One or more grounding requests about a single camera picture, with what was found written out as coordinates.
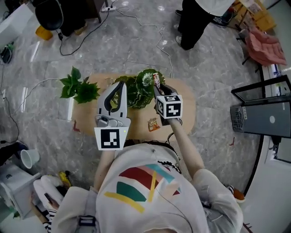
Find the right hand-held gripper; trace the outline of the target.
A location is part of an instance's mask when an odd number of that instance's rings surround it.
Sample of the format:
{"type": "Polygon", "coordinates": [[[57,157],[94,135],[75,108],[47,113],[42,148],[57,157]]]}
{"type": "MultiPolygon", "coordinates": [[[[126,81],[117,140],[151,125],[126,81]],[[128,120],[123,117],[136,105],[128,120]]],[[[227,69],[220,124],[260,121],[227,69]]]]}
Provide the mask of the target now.
{"type": "Polygon", "coordinates": [[[182,95],[169,85],[154,86],[154,98],[156,101],[156,112],[160,115],[162,126],[170,123],[169,119],[181,119],[183,114],[182,95]]]}

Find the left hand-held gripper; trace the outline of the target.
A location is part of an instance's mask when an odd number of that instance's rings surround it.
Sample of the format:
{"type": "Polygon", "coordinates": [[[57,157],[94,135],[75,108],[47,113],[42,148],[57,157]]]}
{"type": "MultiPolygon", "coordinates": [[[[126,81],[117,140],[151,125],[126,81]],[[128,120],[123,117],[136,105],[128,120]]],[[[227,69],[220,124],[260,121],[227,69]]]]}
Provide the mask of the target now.
{"type": "Polygon", "coordinates": [[[127,86],[123,81],[110,85],[98,98],[94,128],[99,150],[122,150],[131,120],[127,116],[127,86]]]}

